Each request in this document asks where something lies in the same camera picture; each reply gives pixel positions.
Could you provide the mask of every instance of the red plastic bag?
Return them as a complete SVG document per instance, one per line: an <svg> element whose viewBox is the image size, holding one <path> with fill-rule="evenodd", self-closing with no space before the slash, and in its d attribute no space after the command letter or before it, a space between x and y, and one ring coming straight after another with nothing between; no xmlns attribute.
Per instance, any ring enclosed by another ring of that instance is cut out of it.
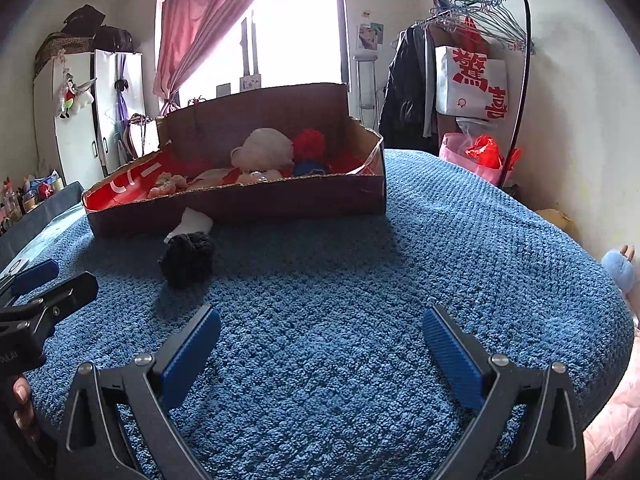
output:
<svg viewBox="0 0 640 480"><path fill-rule="evenodd" d="M504 164L504 159L500 156L500 146L489 135L479 136L474 145L471 148L467 148L465 153L472 158L477 158L480 166L491 168L492 170L499 170ZM516 148L509 162L508 171L513 169L519 158L520 149Z"/></svg>

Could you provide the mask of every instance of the human hand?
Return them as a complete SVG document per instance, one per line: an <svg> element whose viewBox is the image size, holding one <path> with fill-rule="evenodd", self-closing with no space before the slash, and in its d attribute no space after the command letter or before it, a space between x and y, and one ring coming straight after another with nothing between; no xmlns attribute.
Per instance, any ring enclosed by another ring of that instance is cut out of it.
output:
<svg viewBox="0 0 640 480"><path fill-rule="evenodd" d="M20 405L14 412L15 423L27 438L36 442L40 437L40 428L36 424L36 416L31 402L31 387L25 376L16 379L13 391L15 400Z"/></svg>
<svg viewBox="0 0 640 480"><path fill-rule="evenodd" d="M624 254L626 259L632 262L636 256L636 248L633 246L629 247L628 245L623 245L620 247L620 254Z"/></svg>

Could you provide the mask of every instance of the blue yarn ball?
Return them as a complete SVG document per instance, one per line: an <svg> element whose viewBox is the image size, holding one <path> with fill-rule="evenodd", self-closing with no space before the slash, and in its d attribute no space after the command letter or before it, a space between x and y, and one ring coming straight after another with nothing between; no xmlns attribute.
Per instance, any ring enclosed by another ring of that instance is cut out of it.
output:
<svg viewBox="0 0 640 480"><path fill-rule="evenodd" d="M326 166L317 160L303 160L293 168L293 176L325 175L327 173Z"/></svg>
<svg viewBox="0 0 640 480"><path fill-rule="evenodd" d="M622 292L628 294L636 284L633 264L620 251L611 250L600 262Z"/></svg>

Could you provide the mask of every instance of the metal screw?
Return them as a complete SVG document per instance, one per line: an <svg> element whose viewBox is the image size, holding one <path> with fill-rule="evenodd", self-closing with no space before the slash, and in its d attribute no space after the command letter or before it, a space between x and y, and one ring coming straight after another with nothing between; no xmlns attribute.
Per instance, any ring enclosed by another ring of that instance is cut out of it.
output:
<svg viewBox="0 0 640 480"><path fill-rule="evenodd" d="M564 374L566 372L564 363L559 363L558 361L551 365L551 369L557 374Z"/></svg>
<svg viewBox="0 0 640 480"><path fill-rule="evenodd" d="M506 366L509 364L509 358L504 354L495 354L491 356L491 362L496 366Z"/></svg>
<svg viewBox="0 0 640 480"><path fill-rule="evenodd" d="M78 367L78 371L82 374L82 375L87 375L88 373L91 372L91 370L94 369L94 366L91 363L82 363L79 367Z"/></svg>
<svg viewBox="0 0 640 480"><path fill-rule="evenodd" d="M135 362L137 366L146 366L152 360L153 358L151 357L151 354L144 353L144 354L136 355L136 358L133 359L133 362Z"/></svg>

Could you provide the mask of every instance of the blue knitted blanket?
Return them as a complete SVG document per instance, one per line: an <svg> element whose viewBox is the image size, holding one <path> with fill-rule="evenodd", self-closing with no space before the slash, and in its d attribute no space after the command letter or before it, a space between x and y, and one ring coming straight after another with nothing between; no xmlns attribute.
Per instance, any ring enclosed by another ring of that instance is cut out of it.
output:
<svg viewBox="0 0 640 480"><path fill-rule="evenodd" d="M85 360L124 365L155 351L209 302L222 334L172 419L220 480L392 479L432 474L460 438L460 408L420 332L442 304L489 352L559 360L585 426L626 369L633 327L606 272L564 233L465 170L387 150L386 217L216 226L215 276L175 292L161 237L94 239L86 218L40 259L81 270L97 300L62 322L28 374L59 423ZM158 473L125 413L146 473ZM516 418L487 469L499 466Z"/></svg>

